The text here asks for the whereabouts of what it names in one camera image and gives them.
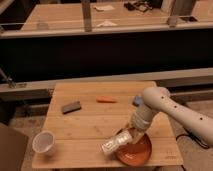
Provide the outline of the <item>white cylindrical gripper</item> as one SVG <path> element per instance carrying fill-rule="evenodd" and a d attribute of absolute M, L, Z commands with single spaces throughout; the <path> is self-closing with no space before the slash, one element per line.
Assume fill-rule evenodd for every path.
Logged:
<path fill-rule="evenodd" d="M 136 111 L 132 114 L 130 123 L 127 123 L 123 128 L 121 128 L 116 135 L 120 134 L 124 130 L 129 130 L 132 136 L 132 144 L 136 144 L 143 136 L 144 132 L 147 131 L 152 124 L 153 118 L 158 114 L 157 110 L 151 109 L 149 106 L 142 104 Z"/>

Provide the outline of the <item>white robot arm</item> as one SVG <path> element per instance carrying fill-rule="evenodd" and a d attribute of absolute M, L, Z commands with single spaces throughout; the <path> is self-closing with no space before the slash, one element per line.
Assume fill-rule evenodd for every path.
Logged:
<path fill-rule="evenodd" d="M 132 114 L 122 131 L 135 128 L 145 133 L 154 117 L 163 112 L 213 148 L 213 118 L 189 109 L 170 97 L 165 87 L 148 87 L 141 93 L 143 103 Z"/>

